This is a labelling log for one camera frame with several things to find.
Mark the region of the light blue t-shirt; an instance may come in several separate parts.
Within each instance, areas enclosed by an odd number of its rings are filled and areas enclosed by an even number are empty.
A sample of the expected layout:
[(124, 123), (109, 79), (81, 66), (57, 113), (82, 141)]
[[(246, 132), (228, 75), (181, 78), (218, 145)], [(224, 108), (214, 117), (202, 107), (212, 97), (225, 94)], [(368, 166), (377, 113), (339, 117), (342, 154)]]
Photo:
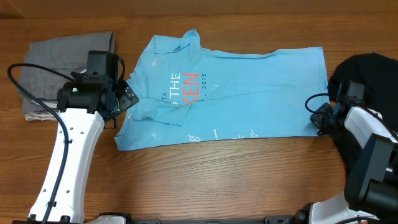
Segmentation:
[(233, 54), (203, 48), (196, 30), (154, 36), (127, 82), (139, 102), (115, 136), (121, 151), (315, 136), (310, 110), (328, 100), (321, 47)]

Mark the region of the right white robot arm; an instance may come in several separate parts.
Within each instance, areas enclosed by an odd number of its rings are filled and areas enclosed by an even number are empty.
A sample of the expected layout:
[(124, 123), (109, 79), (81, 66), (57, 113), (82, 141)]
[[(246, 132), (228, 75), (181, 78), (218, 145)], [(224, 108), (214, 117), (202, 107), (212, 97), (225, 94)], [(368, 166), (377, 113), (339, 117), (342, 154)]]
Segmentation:
[(397, 135), (364, 105), (365, 86), (341, 83), (335, 105), (323, 104), (310, 120), (318, 135), (348, 131), (361, 147), (342, 193), (309, 203), (285, 223), (397, 223)]

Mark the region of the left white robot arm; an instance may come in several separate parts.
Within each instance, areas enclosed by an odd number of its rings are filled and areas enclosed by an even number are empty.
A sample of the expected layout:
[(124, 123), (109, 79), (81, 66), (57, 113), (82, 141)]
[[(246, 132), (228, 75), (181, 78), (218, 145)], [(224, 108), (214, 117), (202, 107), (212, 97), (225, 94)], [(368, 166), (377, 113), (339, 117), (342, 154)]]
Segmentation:
[(124, 80), (124, 60), (111, 52), (89, 51), (86, 70), (72, 73), (59, 89), (55, 110), (16, 81), (16, 67), (7, 69), (10, 81), (58, 122), (47, 174), (26, 222), (83, 223), (88, 173), (104, 125), (139, 101)]

